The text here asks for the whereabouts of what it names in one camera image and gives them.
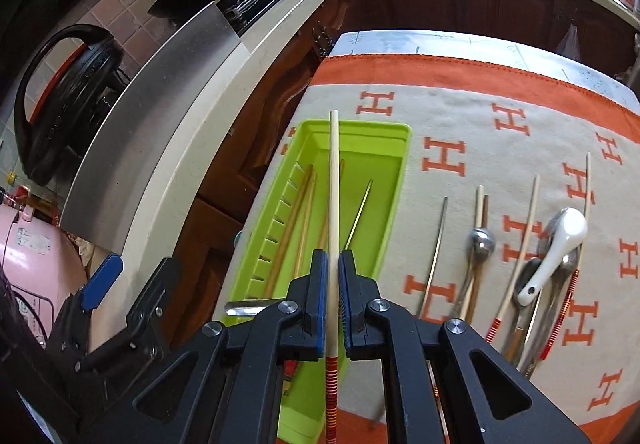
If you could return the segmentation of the metal chopstick in tray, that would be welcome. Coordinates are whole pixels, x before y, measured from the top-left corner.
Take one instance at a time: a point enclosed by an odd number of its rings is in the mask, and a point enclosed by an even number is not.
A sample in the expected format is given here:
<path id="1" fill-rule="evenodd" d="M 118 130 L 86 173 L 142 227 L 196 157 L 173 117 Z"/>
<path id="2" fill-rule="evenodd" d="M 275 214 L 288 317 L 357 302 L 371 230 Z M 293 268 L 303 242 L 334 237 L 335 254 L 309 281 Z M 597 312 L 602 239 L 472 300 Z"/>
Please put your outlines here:
<path id="1" fill-rule="evenodd" d="M 348 235 L 344 244 L 344 248 L 343 248 L 344 251 L 349 250 L 350 247 L 352 246 L 352 242 L 354 241 L 361 216 L 363 215 L 363 210 L 366 207 L 368 198 L 370 196 L 372 185 L 373 185 L 373 179 L 370 178 L 369 182 L 367 182 L 366 188 L 363 191 L 363 195 L 359 202 L 357 212 L 355 214 L 354 220 L 352 221 L 352 226 L 350 227 L 350 230 L 348 232 Z"/>

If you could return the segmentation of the white ceramic soup spoon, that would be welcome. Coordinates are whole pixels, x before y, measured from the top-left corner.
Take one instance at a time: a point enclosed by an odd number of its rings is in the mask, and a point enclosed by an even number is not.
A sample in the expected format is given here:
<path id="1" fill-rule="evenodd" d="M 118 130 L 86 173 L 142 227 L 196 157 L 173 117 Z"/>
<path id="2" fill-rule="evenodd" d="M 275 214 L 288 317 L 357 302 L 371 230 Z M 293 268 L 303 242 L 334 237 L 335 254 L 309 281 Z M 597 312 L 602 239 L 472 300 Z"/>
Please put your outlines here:
<path id="1" fill-rule="evenodd" d="M 555 216 L 550 245 L 544 253 L 541 263 L 523 289 L 516 296 L 516 302 L 521 307 L 527 307 L 535 300 L 544 288 L 554 271 L 560 266 L 563 257 L 578 248 L 587 238 L 588 222 L 581 211 L 575 208 L 565 208 Z"/>

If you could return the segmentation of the light chopstick beside brown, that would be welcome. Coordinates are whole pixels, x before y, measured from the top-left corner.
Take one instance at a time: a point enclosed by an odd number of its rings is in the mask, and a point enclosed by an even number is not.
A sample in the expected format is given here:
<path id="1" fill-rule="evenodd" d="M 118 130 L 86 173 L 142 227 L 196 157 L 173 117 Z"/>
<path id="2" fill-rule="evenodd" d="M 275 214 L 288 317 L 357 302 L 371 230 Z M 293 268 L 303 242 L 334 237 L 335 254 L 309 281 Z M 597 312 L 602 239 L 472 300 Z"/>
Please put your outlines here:
<path id="1" fill-rule="evenodd" d="M 476 256 L 476 235 L 477 230 L 482 225 L 482 216 L 484 211 L 485 189 L 483 185 L 478 185 L 475 195 L 475 212 L 472 233 L 468 243 L 468 269 L 466 270 L 465 282 L 462 287 L 462 304 L 460 309 L 460 318 L 466 320 L 466 314 L 469 312 L 471 302 L 471 292 L 474 282 L 474 266 Z"/>

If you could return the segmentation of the large metal spoon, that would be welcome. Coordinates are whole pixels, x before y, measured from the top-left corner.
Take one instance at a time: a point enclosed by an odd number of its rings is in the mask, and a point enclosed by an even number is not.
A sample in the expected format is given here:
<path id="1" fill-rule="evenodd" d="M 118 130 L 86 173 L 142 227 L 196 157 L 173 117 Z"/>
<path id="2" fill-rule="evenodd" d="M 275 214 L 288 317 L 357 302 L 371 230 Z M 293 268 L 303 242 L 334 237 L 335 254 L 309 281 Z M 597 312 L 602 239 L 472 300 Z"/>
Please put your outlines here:
<path id="1" fill-rule="evenodd" d="M 540 236 L 540 239 L 538 241 L 537 255 L 540 260 L 542 260 L 542 258 L 544 257 L 544 253 L 547 252 L 548 246 L 550 245 L 550 237 L 552 230 L 554 230 L 553 225 L 555 222 L 556 217 L 553 216 L 552 220 L 548 222 L 547 227 L 542 232 L 542 235 Z M 542 350 L 544 349 L 544 345 L 546 344 L 551 334 L 556 311 L 558 310 L 560 305 L 561 292 L 567 280 L 572 277 L 577 267 L 577 259 L 578 248 L 574 249 L 570 254 L 567 254 L 563 257 L 560 266 L 550 277 L 551 288 L 549 294 L 549 303 L 544 309 L 544 314 L 542 314 L 541 316 L 541 323 L 538 327 L 534 342 L 530 347 L 527 356 L 525 357 L 524 363 L 521 364 L 521 373 L 527 379 L 529 379 L 533 375 L 535 368 L 540 362 L 540 355 L 542 353 Z"/>

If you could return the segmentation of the light chopstick red band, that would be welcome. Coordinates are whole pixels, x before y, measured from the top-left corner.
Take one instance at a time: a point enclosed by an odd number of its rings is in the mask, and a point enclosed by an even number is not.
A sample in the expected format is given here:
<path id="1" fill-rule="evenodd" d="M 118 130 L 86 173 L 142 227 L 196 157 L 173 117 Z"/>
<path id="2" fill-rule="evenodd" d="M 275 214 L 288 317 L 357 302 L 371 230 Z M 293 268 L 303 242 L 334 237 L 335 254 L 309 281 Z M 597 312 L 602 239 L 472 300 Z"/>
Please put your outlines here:
<path id="1" fill-rule="evenodd" d="M 520 248 L 518 249 L 518 258 L 515 261 L 514 268 L 511 273 L 510 280 L 508 282 L 508 286 L 506 286 L 506 292 L 503 294 L 503 298 L 498 307 L 498 311 L 496 313 L 494 321 L 491 323 L 491 326 L 489 327 L 489 330 L 487 331 L 487 334 L 485 336 L 485 341 L 488 343 L 494 342 L 495 336 L 498 334 L 500 325 L 503 321 L 504 314 L 506 314 L 506 310 L 508 309 L 508 306 L 511 302 L 511 297 L 514 292 L 516 279 L 518 279 L 518 276 L 520 276 L 522 267 L 525 262 L 525 256 L 527 253 L 529 238 L 533 232 L 533 226 L 535 222 L 539 188 L 540 188 L 540 175 L 536 174 L 533 180 L 532 192 L 530 193 L 525 228 L 523 230 L 523 234 L 521 237 Z"/>

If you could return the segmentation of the brown chopstick in tray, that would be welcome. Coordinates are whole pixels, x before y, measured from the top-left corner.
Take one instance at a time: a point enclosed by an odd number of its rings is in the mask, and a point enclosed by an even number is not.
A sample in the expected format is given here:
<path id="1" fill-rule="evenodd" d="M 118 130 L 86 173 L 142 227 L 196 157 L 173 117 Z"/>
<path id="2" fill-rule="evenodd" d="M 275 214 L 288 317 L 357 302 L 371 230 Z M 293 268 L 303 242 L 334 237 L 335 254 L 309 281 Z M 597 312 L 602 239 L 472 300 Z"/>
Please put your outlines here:
<path id="1" fill-rule="evenodd" d="M 311 169 L 310 181 L 306 191 L 306 198 L 303 211 L 302 228 L 300 229 L 300 237 L 298 241 L 295 265 L 293 271 L 293 279 L 297 279 L 302 272 L 304 263 L 304 254 L 309 230 L 309 223 L 311 217 L 312 203 L 314 202 L 314 187 L 316 187 L 317 172 L 315 169 Z"/>
<path id="2" fill-rule="evenodd" d="M 268 276 L 264 291 L 262 291 L 262 297 L 264 299 L 270 299 L 270 297 L 272 297 L 274 287 L 277 285 L 277 281 L 279 279 L 284 257 L 285 257 L 286 251 L 288 251 L 288 244 L 290 243 L 293 230 L 299 215 L 299 211 L 303 205 L 303 201 L 306 195 L 306 190 L 310 182 L 311 174 L 312 174 L 312 165 L 309 164 L 304 173 L 304 177 L 303 177 L 302 183 L 300 184 L 298 193 L 294 199 L 290 216 L 288 217 L 288 220 L 285 223 L 282 238 L 278 243 L 277 252 L 274 255 L 274 259 L 272 261 L 271 271 Z"/>

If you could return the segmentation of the metal chopstick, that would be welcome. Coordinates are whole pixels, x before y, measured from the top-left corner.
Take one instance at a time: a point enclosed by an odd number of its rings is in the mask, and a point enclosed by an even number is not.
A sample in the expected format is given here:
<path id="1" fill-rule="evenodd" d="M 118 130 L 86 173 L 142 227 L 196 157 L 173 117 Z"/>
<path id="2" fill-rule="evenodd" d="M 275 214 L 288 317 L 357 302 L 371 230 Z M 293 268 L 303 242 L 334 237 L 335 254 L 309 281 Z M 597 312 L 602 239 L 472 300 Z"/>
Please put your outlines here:
<path id="1" fill-rule="evenodd" d="M 428 272 L 426 275 L 425 289 L 422 297 L 421 306 L 418 312 L 418 318 L 422 318 L 423 315 L 427 312 L 428 299 L 430 298 L 432 283 L 435 276 L 436 266 L 439 258 L 440 247 L 442 246 L 442 236 L 444 235 L 447 209 L 448 209 L 448 197 L 444 196 L 444 199 L 442 199 L 442 208 L 440 209 L 440 216 L 439 216 L 436 239 L 435 239 L 435 244 L 434 244 L 434 249 L 432 254 L 431 265 L 428 268 Z"/>
<path id="2" fill-rule="evenodd" d="M 350 227 L 350 230 L 348 232 L 348 235 L 344 244 L 344 248 L 343 248 L 344 251 L 349 250 L 350 247 L 352 246 L 352 242 L 354 241 L 361 216 L 363 215 L 363 210 L 366 207 L 368 198 L 370 196 L 372 185 L 373 185 L 373 179 L 370 178 L 369 182 L 367 182 L 366 188 L 363 191 L 363 195 L 359 202 L 357 212 L 355 214 L 354 220 L 352 221 L 352 226 Z"/>

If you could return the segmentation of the light chopstick red striped end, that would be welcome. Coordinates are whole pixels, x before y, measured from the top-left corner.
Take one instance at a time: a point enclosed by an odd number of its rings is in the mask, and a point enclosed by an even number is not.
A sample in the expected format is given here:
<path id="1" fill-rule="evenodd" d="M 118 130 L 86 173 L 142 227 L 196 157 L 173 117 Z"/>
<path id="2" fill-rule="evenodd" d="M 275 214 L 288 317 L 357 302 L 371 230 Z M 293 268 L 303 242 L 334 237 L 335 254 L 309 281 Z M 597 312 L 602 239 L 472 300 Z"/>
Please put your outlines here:
<path id="1" fill-rule="evenodd" d="M 329 117 L 329 208 L 328 208 L 328 281 L 326 282 L 326 436 L 324 442 L 336 443 L 338 390 L 338 336 L 340 335 L 340 119 L 332 110 Z"/>

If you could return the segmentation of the small round metal spoon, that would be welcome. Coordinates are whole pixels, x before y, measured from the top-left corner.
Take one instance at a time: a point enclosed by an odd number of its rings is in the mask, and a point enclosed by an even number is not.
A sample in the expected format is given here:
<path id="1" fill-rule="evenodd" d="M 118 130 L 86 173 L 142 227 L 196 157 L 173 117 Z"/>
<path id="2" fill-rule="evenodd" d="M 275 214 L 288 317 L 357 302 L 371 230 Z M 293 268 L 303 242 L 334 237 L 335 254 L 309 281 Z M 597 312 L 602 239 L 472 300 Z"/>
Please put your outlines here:
<path id="1" fill-rule="evenodd" d="M 487 230 L 487 229 L 483 229 L 482 227 L 480 227 L 480 229 L 477 230 L 477 235 L 476 235 L 475 266 L 477 265 L 478 261 L 484 255 L 487 255 L 488 259 L 489 259 L 492 256 L 492 253 L 494 253 L 494 251 L 495 251 L 495 246 L 496 246 L 495 238 L 491 234 L 491 232 L 489 230 Z M 460 289 L 456 304 L 454 305 L 454 309 L 452 310 L 451 316 L 454 317 L 454 318 L 460 318 L 460 309 L 461 309 L 461 304 L 462 304 L 462 287 L 463 287 L 464 282 L 465 282 L 465 277 L 463 279 L 462 286 L 461 286 L 461 289 Z"/>

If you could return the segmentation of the black electric kettle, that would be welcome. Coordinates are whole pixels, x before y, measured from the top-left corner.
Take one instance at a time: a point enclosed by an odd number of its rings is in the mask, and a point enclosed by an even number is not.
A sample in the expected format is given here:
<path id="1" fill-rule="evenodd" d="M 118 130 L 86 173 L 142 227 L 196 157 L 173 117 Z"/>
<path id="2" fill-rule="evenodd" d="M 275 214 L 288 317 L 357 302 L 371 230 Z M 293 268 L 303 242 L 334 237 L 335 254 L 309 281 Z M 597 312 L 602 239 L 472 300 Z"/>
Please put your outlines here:
<path id="1" fill-rule="evenodd" d="M 26 115 L 28 83 L 41 61 L 62 40 L 80 40 L 55 72 L 31 115 Z M 107 29 L 87 23 L 59 30 L 44 43 L 28 64 L 14 101 L 14 130 L 18 155 L 26 176 L 46 185 L 61 165 L 64 152 L 82 156 L 90 144 L 88 128 L 99 127 L 110 110 L 102 104 L 105 89 L 121 94 L 126 84 L 118 75 L 122 48 Z"/>

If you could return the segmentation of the orange beige H blanket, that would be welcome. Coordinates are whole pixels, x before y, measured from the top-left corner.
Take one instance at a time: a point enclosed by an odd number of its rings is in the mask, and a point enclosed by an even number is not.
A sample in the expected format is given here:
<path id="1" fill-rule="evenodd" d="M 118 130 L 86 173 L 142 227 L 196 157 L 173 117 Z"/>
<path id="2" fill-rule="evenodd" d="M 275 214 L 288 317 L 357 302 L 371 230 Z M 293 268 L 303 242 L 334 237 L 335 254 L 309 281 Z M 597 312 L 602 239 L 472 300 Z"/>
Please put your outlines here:
<path id="1" fill-rule="evenodd" d="M 409 127 L 404 178 L 382 268 L 384 297 L 418 314 L 438 228 L 442 246 L 423 319 L 454 309 L 466 273 L 475 195 L 489 196 L 497 245 L 484 267 L 473 328 L 487 334 L 510 280 L 536 174 L 525 259 L 562 208 L 587 212 L 588 237 L 565 319 L 533 383 L 590 440 L 609 443 L 639 405 L 639 118 L 598 92 L 473 60 L 345 55 L 326 60 L 288 124 L 328 119 Z"/>

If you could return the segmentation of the pink appliance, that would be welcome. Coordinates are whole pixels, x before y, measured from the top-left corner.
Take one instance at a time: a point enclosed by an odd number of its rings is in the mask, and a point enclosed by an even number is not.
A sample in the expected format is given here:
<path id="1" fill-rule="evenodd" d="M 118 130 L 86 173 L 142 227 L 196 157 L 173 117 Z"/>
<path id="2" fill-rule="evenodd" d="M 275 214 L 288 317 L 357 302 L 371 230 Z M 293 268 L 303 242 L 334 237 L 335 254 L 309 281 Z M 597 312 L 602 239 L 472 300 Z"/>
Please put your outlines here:
<path id="1" fill-rule="evenodd" d="M 47 343 L 66 297 L 87 282 L 70 239 L 28 205 L 1 195 L 1 266 L 18 310 L 36 339 Z"/>

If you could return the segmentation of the green plastic utensil tray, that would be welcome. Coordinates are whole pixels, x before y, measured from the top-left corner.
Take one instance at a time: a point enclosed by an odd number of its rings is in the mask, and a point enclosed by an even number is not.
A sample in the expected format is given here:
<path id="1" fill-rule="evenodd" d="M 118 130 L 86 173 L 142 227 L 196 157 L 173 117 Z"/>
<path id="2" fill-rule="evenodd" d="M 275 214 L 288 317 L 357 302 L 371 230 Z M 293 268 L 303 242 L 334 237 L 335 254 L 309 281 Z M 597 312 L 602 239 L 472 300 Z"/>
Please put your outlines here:
<path id="1" fill-rule="evenodd" d="M 376 278 L 380 274 L 404 178 L 409 139 L 410 130 L 404 124 L 363 121 L 340 124 L 341 248 L 344 248 L 367 182 L 373 179 L 370 196 L 349 249 L 360 275 Z M 308 273 L 314 250 L 326 244 L 326 236 L 321 230 L 329 196 L 329 122 L 309 119 L 292 127 L 285 136 L 250 208 L 229 268 L 229 300 L 263 299 L 262 291 L 278 243 L 309 164 L 317 172 L 317 182 L 301 275 Z M 283 297 L 293 278 L 305 198 L 272 297 Z M 283 395 L 278 435 L 288 443 L 315 443 L 323 428 L 324 365 L 321 362 L 303 363 L 296 368 L 288 392 Z"/>

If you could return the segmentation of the stainless steel counter panel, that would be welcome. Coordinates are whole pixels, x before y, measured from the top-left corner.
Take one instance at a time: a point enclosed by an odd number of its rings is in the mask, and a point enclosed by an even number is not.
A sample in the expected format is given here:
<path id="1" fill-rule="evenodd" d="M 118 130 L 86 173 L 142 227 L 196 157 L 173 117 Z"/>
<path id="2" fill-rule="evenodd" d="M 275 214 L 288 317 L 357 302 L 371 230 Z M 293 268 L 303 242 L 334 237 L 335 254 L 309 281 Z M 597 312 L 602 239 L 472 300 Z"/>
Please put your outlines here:
<path id="1" fill-rule="evenodd" d="M 149 59 L 107 113 L 82 159 L 61 227 L 121 253 L 146 186 L 186 112 L 240 38 L 215 4 Z"/>

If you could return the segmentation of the wooden handled metal spoon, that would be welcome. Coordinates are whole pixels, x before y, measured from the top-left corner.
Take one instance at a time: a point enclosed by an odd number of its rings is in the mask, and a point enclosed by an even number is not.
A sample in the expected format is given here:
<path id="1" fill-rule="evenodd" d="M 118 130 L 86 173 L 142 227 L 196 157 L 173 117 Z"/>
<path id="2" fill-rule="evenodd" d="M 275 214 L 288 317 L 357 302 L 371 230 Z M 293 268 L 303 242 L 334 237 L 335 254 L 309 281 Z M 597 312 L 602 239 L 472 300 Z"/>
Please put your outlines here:
<path id="1" fill-rule="evenodd" d="M 533 259 L 526 261 L 515 282 L 512 303 L 515 307 L 516 314 L 512 321 L 508 338 L 506 338 L 506 343 L 504 343 L 502 349 L 503 357 L 514 367 L 518 366 L 524 351 L 524 334 L 527 316 L 530 312 L 530 306 L 522 306 L 518 303 L 518 295 L 530 277 L 535 275 L 540 264 L 541 260 L 538 259 L 538 257 L 533 257 Z"/>

